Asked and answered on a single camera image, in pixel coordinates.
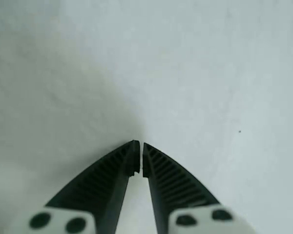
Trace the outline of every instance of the white surface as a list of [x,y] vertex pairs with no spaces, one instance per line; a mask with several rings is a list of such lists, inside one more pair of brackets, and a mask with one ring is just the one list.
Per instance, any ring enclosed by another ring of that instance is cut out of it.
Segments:
[[[225,210],[232,216],[232,220],[213,220],[212,214],[216,210]],[[176,223],[179,216],[190,215],[197,222],[196,225],[183,226]],[[256,234],[247,221],[235,214],[229,207],[211,205],[196,208],[183,208],[172,212],[169,216],[169,234]]]
[[[40,213],[50,214],[49,222],[37,229],[29,226],[32,217]],[[68,234],[66,226],[75,218],[83,218],[85,227],[79,234],[96,234],[95,217],[89,212],[59,208],[40,208],[35,211],[26,211],[18,215],[4,230],[4,234]]]
[[[132,139],[293,233],[293,0],[0,0],[0,232]],[[129,191],[117,234],[155,233]]]

